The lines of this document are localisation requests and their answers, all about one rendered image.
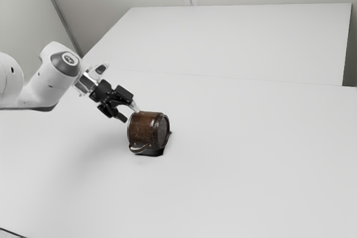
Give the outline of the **brown speckled mug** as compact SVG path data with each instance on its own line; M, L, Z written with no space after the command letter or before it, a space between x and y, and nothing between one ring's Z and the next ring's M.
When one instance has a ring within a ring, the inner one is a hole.
M127 126L129 150L142 156L161 156L170 134L170 121L164 113L152 111L133 113Z

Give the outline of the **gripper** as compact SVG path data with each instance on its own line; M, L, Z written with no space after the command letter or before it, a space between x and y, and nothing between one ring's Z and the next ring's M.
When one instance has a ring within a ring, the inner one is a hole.
M127 117L120 113L116 107L109 103L114 100L119 105L125 105L134 112L139 112L139 107L133 99L133 94L124 87L117 85L113 90L112 86L106 80L102 80L98 86L89 94L89 98L95 103L100 103L97 108L108 118L116 118L123 123L127 122Z

